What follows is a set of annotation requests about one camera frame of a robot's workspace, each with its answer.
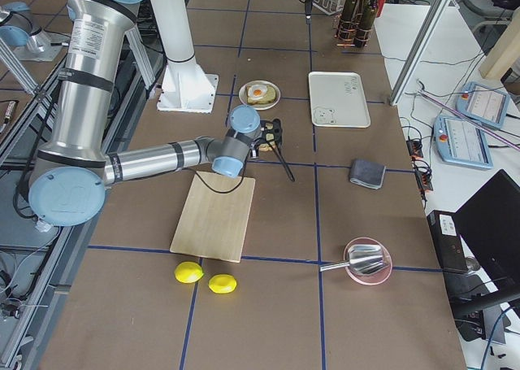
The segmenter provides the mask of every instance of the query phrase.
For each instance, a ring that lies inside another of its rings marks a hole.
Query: wooden block
[[[500,36],[500,39],[480,65],[480,74],[484,79],[499,80],[520,57],[520,15]]]
[[[240,178],[231,179],[216,173],[198,174],[217,190],[232,189],[240,181]],[[170,251],[240,262],[254,182],[254,179],[245,177],[232,193],[217,194],[195,176]]]

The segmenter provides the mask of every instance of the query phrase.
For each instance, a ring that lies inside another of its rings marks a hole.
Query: black monitor
[[[453,307],[467,315],[500,303],[520,305],[520,186],[498,171],[453,216],[455,226],[498,291]],[[520,309],[515,309],[520,316]]]

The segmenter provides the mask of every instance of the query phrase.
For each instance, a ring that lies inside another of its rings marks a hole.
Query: white table
[[[375,21],[375,29],[385,57],[406,59],[428,12],[428,8],[425,6],[393,4],[384,6],[383,14]],[[481,53],[480,46],[468,29],[458,9],[456,7],[448,7],[422,56],[422,60],[457,63],[462,60],[472,59],[479,53]],[[403,61],[395,59],[385,59],[385,67],[392,87],[395,85],[404,64]],[[475,61],[477,60],[480,65],[484,57],[481,58],[479,56]],[[417,80],[420,80],[426,86],[426,90],[434,94],[450,94],[455,88],[457,88],[455,92],[460,92],[462,84],[458,87],[456,87],[456,84],[468,72],[468,69],[471,70],[474,65],[475,62],[469,68],[470,62],[458,65],[421,62],[415,72],[414,79],[410,81],[405,92],[417,92],[419,89]],[[478,81],[493,88],[501,86],[499,81],[482,79],[478,69],[479,67],[477,66],[471,73],[468,81]],[[451,108],[455,106],[456,96],[453,95],[448,100],[448,105]],[[447,99],[448,97],[442,98],[441,101],[446,102]],[[413,107],[415,108],[414,117],[426,124],[433,124],[435,118],[440,113],[440,108],[419,96],[416,97],[414,104],[414,97],[411,95],[403,95],[398,103],[399,115],[407,118],[412,126],[421,131],[424,137],[429,136],[431,130],[426,125],[411,118],[410,113]],[[508,113],[520,115],[520,111],[518,111],[513,101],[509,103]],[[407,124],[407,121],[402,120],[402,124]],[[520,134],[520,120],[506,118],[503,129],[511,133]],[[409,132],[411,137],[418,136],[414,130]],[[408,130],[404,129],[404,133],[407,135]],[[507,135],[505,137],[515,143],[520,143],[520,139]],[[489,136],[486,136],[486,138],[490,145],[502,145]],[[491,149],[494,168],[486,171],[446,164],[440,159],[434,146],[431,149],[429,148],[429,138],[426,138],[423,140],[422,150],[425,160],[431,164],[433,170],[432,184],[434,188],[434,191],[427,195],[426,213],[434,209],[456,211],[501,168],[504,168],[520,184],[520,153],[513,149]],[[485,272],[479,272],[479,275],[483,281],[489,280]],[[488,288],[491,290],[495,289],[493,284],[489,284]],[[508,313],[508,317],[513,322],[511,329],[520,331],[520,320],[518,317],[512,311]],[[498,369],[500,367],[518,368],[520,363],[520,337],[507,333],[506,339],[506,346],[500,347],[493,344],[493,347],[496,355],[502,352],[507,355],[503,359],[497,359],[496,356],[488,356],[486,369]],[[468,367],[479,368],[486,342],[478,340],[468,343],[461,339],[461,344]]]

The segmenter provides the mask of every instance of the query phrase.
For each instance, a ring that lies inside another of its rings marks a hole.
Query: spatula handle
[[[319,271],[332,270],[334,268],[344,268],[344,267],[348,267],[349,265],[350,265],[350,262],[348,260],[343,260],[342,262],[323,264],[323,265],[319,266]]]

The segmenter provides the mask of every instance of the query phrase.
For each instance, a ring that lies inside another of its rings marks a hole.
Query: bread slice
[[[246,94],[249,92],[249,87],[245,87]],[[267,86],[267,92],[261,99],[253,99],[250,98],[249,95],[247,97],[247,104],[271,104],[276,100],[276,91],[270,85]]]

